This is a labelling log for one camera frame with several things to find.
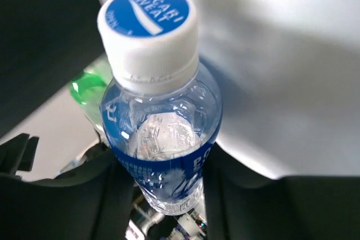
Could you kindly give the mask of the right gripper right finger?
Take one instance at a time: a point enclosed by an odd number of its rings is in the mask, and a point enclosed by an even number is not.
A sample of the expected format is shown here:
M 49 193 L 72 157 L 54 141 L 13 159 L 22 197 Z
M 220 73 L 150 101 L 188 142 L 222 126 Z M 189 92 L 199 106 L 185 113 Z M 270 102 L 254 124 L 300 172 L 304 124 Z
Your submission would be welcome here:
M 272 180 L 224 152 L 203 167 L 209 239 L 358 239 L 359 177 Z

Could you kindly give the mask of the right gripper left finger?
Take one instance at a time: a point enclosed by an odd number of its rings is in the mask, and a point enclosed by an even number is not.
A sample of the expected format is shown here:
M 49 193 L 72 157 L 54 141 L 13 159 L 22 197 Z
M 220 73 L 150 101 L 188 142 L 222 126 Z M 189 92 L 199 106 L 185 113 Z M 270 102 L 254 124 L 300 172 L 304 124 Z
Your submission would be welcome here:
M 132 196 L 110 152 L 54 179 L 1 174 L 1 239 L 123 239 Z

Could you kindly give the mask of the clear bottle blue label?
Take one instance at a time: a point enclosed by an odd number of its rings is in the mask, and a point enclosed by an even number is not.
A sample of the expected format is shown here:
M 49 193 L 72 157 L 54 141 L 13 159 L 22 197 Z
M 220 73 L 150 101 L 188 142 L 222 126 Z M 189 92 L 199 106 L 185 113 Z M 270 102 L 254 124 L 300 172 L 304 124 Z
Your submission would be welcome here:
M 181 215 L 203 193 L 222 121 L 220 89 L 198 53 L 190 0 L 107 0 L 97 18 L 112 72 L 100 103 L 116 158 L 146 201 Z

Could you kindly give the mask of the green plastic soda bottle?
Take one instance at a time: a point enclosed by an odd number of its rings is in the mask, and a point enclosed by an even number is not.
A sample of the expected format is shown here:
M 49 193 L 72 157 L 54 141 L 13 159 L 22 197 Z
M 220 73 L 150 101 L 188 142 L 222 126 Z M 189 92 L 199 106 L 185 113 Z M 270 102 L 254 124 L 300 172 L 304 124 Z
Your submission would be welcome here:
M 99 60 L 86 67 L 69 83 L 71 96 L 99 130 L 102 130 L 100 102 L 111 78 L 110 65 L 106 60 Z

